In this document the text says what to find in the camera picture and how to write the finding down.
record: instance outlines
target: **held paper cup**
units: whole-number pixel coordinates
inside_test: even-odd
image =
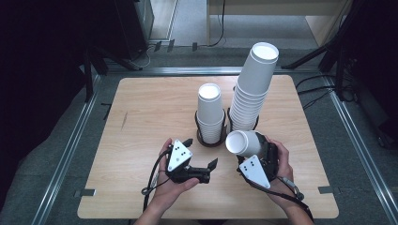
[[[228,151],[241,157],[250,158],[253,155],[263,157],[260,142],[253,130],[230,132],[226,137],[225,145]]]
[[[278,49],[266,42],[253,45],[237,82],[239,87],[253,96],[262,96],[267,92],[278,61]]]
[[[205,83],[198,92],[197,116],[205,124],[215,124],[222,120],[222,98],[220,87],[215,83]]]

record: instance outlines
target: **hand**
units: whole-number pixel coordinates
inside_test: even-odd
[[[166,151],[171,143],[172,140],[168,139],[164,143],[159,155]],[[147,209],[134,224],[158,224],[161,220],[161,216],[163,216],[164,212],[173,205],[180,194],[199,184],[199,180],[197,178],[192,178],[181,184],[176,184],[172,180],[168,180],[169,177],[166,175],[165,170],[166,157],[163,157],[159,162],[158,170],[159,176],[157,184],[160,186],[156,188],[155,194]]]
[[[277,176],[285,177],[293,182],[293,168],[289,164],[289,151],[283,146],[281,142],[269,139],[270,143],[275,143],[278,147],[278,159],[279,159],[279,170]],[[269,190],[283,193],[295,197],[290,187],[287,187],[279,179],[271,181],[271,187]],[[313,224],[308,215],[301,209],[296,203],[290,202],[279,196],[268,194],[269,198],[278,204],[286,213],[287,217],[291,220],[292,224]]]

